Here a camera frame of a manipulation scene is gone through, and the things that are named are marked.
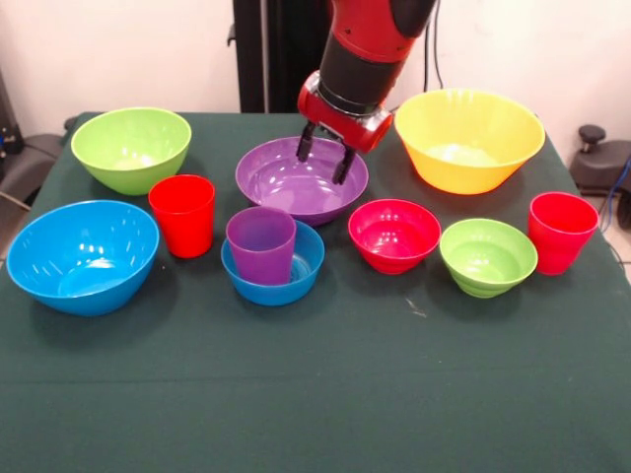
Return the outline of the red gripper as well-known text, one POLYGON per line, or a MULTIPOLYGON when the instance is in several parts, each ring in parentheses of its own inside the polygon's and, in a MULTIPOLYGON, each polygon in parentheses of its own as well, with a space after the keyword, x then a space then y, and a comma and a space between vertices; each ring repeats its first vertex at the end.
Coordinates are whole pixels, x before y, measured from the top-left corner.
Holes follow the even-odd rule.
POLYGON ((369 153, 375 149, 387 133, 393 116, 378 106, 364 116, 353 115, 329 104, 319 92, 320 74, 316 70, 302 85, 298 96, 298 110, 307 120, 299 140, 296 156, 305 162, 313 146, 315 130, 320 127, 339 140, 344 146, 342 160, 335 168, 332 182, 344 183, 354 162, 355 151, 369 153))

